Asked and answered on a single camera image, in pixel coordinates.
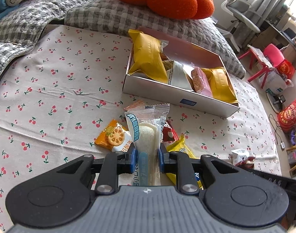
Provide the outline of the yellow chips snack bag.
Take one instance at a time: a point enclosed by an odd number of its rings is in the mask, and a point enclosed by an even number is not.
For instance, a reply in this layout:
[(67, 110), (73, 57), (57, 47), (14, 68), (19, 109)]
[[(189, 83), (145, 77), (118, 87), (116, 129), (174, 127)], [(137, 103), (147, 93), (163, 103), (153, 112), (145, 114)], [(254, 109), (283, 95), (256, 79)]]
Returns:
[(171, 182), (182, 191), (185, 187), (191, 191), (188, 185), (196, 185), (197, 189), (203, 189), (200, 181), (200, 174), (195, 172), (192, 166), (192, 159), (196, 159), (193, 152), (187, 147), (185, 143), (185, 136), (181, 135), (179, 140), (173, 142), (166, 147), (169, 153), (169, 158), (176, 160), (176, 166), (169, 168), (170, 172), (166, 173)]

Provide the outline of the orange lotus cracker snack pack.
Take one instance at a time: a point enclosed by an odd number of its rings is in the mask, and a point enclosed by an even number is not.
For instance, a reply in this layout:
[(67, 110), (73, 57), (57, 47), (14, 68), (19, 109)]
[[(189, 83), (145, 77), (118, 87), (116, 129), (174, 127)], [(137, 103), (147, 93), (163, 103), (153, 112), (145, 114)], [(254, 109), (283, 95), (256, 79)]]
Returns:
[(133, 142), (127, 128), (117, 120), (111, 120), (107, 127), (94, 140), (94, 144), (110, 150), (111, 152), (127, 152)]

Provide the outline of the red white snack pack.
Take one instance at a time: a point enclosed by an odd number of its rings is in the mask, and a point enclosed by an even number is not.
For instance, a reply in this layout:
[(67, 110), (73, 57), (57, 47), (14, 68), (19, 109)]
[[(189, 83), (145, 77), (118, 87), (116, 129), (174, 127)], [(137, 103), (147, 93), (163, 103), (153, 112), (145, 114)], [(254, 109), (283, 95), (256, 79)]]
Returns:
[(173, 129), (172, 125), (168, 121), (164, 123), (162, 134), (164, 142), (171, 143), (179, 140), (176, 131)]

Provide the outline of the clear white sandwich snack pack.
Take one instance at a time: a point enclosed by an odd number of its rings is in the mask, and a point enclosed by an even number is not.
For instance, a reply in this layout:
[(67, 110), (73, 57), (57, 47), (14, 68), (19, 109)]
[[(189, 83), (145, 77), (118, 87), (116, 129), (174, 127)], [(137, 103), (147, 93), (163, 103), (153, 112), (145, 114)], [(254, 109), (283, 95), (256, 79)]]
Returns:
[(136, 147), (136, 165), (132, 185), (157, 186), (160, 184), (158, 149), (170, 104), (145, 105), (125, 111), (125, 118), (133, 144)]

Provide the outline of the white monkey biscuit pack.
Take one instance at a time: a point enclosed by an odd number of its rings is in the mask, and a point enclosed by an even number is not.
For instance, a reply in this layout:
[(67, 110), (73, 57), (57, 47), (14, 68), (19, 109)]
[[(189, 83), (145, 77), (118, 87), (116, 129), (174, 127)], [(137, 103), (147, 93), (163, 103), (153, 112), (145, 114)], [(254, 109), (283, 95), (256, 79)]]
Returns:
[(250, 154), (248, 150), (245, 149), (235, 149), (232, 150), (232, 164), (237, 167), (242, 168), (254, 168), (255, 157)]

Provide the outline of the orange striped snack pack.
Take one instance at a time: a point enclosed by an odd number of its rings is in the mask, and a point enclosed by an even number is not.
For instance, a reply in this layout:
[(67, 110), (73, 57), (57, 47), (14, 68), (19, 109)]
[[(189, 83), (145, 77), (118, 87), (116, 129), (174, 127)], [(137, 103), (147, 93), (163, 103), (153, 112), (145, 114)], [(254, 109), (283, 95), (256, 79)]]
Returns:
[(124, 107), (124, 111), (129, 111), (132, 109), (145, 107), (145, 105), (146, 105), (146, 102), (144, 102), (142, 100), (137, 100), (137, 101), (133, 102), (131, 105)]

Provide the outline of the pink snack bar pack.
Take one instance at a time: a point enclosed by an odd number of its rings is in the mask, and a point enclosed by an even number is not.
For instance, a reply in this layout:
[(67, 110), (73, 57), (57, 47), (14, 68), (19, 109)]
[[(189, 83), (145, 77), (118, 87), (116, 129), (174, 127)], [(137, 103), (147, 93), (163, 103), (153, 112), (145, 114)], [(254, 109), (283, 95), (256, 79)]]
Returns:
[(196, 93), (207, 97), (213, 97), (209, 82), (202, 69), (195, 67), (191, 71), (191, 76)]

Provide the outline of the silver white snack pack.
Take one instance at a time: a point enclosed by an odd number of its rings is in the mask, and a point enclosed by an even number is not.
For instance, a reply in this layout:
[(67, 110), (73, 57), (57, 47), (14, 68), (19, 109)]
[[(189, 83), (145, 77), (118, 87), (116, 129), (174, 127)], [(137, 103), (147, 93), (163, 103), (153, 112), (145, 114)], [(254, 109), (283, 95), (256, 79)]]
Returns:
[(163, 61), (163, 65), (167, 73), (168, 85), (182, 88), (184, 90), (192, 90), (187, 75), (183, 69), (183, 65), (180, 62), (167, 60)]

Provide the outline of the yellow snack bag right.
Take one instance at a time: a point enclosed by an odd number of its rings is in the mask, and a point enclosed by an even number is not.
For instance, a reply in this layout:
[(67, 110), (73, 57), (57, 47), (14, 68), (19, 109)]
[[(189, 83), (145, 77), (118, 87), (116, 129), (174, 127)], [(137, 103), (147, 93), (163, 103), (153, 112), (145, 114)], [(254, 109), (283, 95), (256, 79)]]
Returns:
[(212, 95), (215, 99), (229, 104), (238, 103), (226, 69), (223, 67), (201, 68), (207, 77)]

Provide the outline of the white cardboard box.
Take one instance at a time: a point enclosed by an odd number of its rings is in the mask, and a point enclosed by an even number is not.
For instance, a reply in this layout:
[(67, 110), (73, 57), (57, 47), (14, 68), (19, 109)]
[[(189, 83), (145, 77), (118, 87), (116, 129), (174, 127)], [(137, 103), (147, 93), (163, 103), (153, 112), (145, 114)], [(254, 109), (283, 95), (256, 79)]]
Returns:
[(219, 55), (148, 28), (129, 30), (133, 42), (123, 92), (220, 117), (240, 107)]

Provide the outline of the yellow snack bag left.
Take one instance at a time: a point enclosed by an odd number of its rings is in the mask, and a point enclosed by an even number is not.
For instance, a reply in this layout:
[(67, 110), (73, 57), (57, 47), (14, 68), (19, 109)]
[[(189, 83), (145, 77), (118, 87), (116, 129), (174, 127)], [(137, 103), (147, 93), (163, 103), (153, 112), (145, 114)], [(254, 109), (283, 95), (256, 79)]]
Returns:
[(152, 80), (167, 84), (168, 77), (161, 54), (168, 41), (159, 40), (139, 30), (129, 29), (128, 33), (133, 41), (134, 60), (129, 74), (143, 73)]

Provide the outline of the red gift box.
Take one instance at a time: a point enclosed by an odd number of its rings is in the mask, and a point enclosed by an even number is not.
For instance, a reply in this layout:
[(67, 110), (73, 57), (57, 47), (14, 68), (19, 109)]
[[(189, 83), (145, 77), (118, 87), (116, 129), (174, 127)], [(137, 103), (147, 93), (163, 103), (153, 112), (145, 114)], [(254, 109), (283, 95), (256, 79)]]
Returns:
[(278, 116), (278, 123), (281, 129), (288, 133), (296, 127), (296, 99), (284, 110), (282, 110)]

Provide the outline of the red pink kids chair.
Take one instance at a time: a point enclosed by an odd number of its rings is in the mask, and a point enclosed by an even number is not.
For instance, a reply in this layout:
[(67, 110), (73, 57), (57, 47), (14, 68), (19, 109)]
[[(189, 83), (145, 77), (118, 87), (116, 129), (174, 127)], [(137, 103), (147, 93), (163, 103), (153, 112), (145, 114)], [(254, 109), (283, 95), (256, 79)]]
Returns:
[(251, 45), (248, 45), (248, 48), (248, 51), (242, 54), (240, 57), (238, 57), (238, 59), (241, 60), (244, 57), (251, 56), (249, 69), (253, 68), (254, 61), (257, 61), (262, 66), (259, 72), (257, 72), (248, 79), (248, 82), (252, 82), (254, 79), (264, 75), (261, 84), (261, 88), (263, 89), (268, 74), (275, 68), (277, 68), (285, 60), (284, 55), (273, 44), (269, 44), (263, 52), (260, 49), (255, 48)]

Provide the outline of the grey checkered quilt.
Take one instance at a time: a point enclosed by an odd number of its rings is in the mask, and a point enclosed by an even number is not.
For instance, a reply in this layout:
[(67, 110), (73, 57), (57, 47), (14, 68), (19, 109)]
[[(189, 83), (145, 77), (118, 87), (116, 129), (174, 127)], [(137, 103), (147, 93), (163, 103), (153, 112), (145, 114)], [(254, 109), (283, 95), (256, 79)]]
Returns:
[(47, 24), (126, 36), (130, 28), (147, 27), (197, 44), (218, 54), (227, 71), (246, 75), (230, 45), (210, 18), (175, 20), (119, 0), (28, 0), (0, 20), (0, 76), (16, 57), (32, 51)]

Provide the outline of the white office chair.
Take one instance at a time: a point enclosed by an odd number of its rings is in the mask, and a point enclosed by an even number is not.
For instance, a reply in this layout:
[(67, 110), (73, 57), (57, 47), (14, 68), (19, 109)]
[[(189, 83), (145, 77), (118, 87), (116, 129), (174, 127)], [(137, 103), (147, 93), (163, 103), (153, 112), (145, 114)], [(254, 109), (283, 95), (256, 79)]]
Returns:
[(257, 15), (257, 12), (251, 8), (253, 1), (254, 0), (225, 0), (221, 4), (222, 10), (233, 16), (235, 20), (231, 21), (232, 24), (226, 30), (222, 28), (218, 28), (218, 30), (236, 54), (240, 52), (240, 48), (233, 37), (233, 33), (236, 31), (239, 23), (244, 23), (244, 25), (253, 32), (260, 33), (260, 29), (256, 24), (246, 16), (248, 13)]

